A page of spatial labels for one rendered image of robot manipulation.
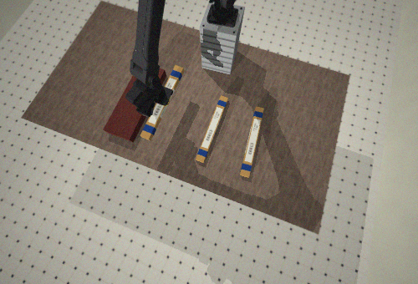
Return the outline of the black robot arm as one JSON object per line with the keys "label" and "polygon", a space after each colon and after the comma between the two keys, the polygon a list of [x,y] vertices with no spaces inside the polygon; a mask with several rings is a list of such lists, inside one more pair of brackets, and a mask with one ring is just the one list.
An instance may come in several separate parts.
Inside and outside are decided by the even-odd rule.
{"label": "black robot arm", "polygon": [[[165,1],[139,0],[138,3],[135,48],[130,60],[130,73],[137,80],[125,97],[137,107],[137,112],[146,117],[153,115],[154,101],[162,103],[165,98],[162,90],[155,94],[161,89],[158,48]],[[238,15],[238,9],[233,6],[235,1],[210,0],[209,3],[214,4],[210,7],[207,22],[234,28]]]}

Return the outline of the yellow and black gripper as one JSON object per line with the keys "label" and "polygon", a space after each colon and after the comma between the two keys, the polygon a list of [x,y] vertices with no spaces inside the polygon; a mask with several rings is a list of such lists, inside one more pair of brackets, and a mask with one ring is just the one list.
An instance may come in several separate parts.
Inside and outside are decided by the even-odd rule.
{"label": "yellow and black gripper", "polygon": [[[156,102],[156,101],[154,101],[155,103],[158,103],[158,104],[161,104],[161,105],[163,105],[163,106],[167,106],[169,103],[170,103],[170,97],[172,96],[172,94],[173,94],[173,90],[172,89],[168,89],[167,87],[164,87],[164,86],[162,86],[161,85],[161,89],[160,89],[160,91],[162,90],[162,92],[164,93],[164,95],[165,95],[165,98],[163,99],[163,101],[162,101],[162,103],[158,103],[158,102]],[[160,91],[158,91],[157,93],[155,93],[155,94],[158,94]]]}

